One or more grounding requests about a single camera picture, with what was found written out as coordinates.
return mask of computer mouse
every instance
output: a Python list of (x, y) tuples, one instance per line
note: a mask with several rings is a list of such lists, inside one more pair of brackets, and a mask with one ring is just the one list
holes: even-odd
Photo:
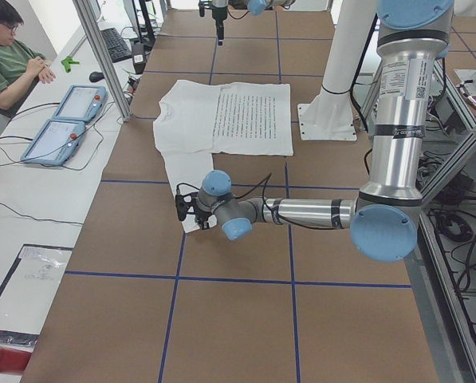
[(89, 74), (89, 81), (98, 82), (99, 80), (104, 79), (104, 74), (102, 72), (92, 72)]

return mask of red cylinder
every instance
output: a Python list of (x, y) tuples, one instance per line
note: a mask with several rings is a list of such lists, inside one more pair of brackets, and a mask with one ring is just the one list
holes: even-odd
[(0, 346), (0, 373), (20, 375), (25, 371), (30, 355), (29, 351)]

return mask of person's hand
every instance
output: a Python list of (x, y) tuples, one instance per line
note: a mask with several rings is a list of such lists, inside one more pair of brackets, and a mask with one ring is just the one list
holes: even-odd
[(43, 68), (41, 72), (37, 75), (39, 81), (43, 84), (49, 84), (55, 80), (55, 73), (48, 67)]
[(25, 73), (29, 73), (36, 77), (44, 68), (47, 68), (46, 62), (39, 56), (31, 58), (27, 63)]

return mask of keyboard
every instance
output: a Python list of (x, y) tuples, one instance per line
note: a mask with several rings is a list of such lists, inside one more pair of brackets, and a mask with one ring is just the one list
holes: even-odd
[(132, 58), (132, 51), (129, 50), (128, 44), (126, 44), (126, 41), (120, 36), (115, 28), (101, 30), (101, 34), (103, 35), (103, 40), (107, 46), (108, 53), (110, 53), (112, 62)]

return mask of green t-shirt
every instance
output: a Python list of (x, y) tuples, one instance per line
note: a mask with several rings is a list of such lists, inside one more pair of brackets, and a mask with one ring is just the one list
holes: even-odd
[[(0, 46), (0, 92), (13, 84), (25, 71), (27, 64), (31, 58), (45, 58), (42, 54), (34, 52), (21, 41), (15, 40), (12, 45)], [(0, 112), (7, 116), (16, 114), (23, 101), (27, 98), (33, 87), (37, 84), (37, 80), (30, 86), (29, 92), (9, 110)]]

